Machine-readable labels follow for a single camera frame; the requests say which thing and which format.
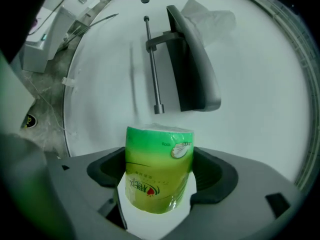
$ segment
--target concrete floor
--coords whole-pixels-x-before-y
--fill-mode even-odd
[[[109,1],[111,0],[101,1],[79,21],[87,26],[90,25]],[[76,37],[66,50],[58,52],[53,60],[49,60],[44,73],[15,70],[15,73],[25,87],[36,99],[29,114],[37,119],[37,125],[34,128],[21,128],[19,135],[22,138],[33,141],[45,152],[56,153],[60,158],[69,156],[64,130],[62,129],[65,86],[61,82],[63,77],[66,77],[68,74],[71,61],[80,40],[81,37]]]

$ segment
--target metal rod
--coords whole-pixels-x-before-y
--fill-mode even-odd
[[[148,37],[148,40],[151,39],[151,33],[149,28],[149,17],[144,17],[145,26],[146,26],[146,34]],[[155,61],[155,55],[154,50],[151,47],[149,49],[150,54],[150,62],[151,62],[151,72],[152,72],[152,79],[153,79],[153,88],[154,88],[154,96],[155,96],[155,106],[154,106],[154,113],[155,114],[163,114],[165,112],[164,105],[161,104],[160,100],[160,92],[159,92],[159,85],[158,85],[158,77],[157,77],[157,70],[156,70],[156,61]]]

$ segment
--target paper towel holder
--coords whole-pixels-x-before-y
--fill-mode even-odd
[[[166,7],[170,31],[151,38],[149,17],[145,16],[147,36],[146,50],[150,54],[151,69],[155,93],[156,108],[163,105],[160,102],[154,51],[157,45],[166,43],[172,63],[176,88],[179,96],[180,110],[209,112],[221,106],[221,94],[214,69],[201,40],[192,29],[190,23],[174,6]]]

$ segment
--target green and yellow package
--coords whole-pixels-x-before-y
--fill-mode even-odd
[[[127,128],[125,194],[135,207],[163,214],[179,205],[192,169],[193,140],[193,131],[180,128]]]

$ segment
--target plastic wrapping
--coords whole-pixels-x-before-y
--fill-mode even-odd
[[[229,10],[209,11],[195,0],[188,0],[181,14],[194,26],[204,47],[236,28],[236,17]]]
[[[128,127],[125,194],[138,209],[163,214],[176,208],[192,169],[194,133],[161,126]]]

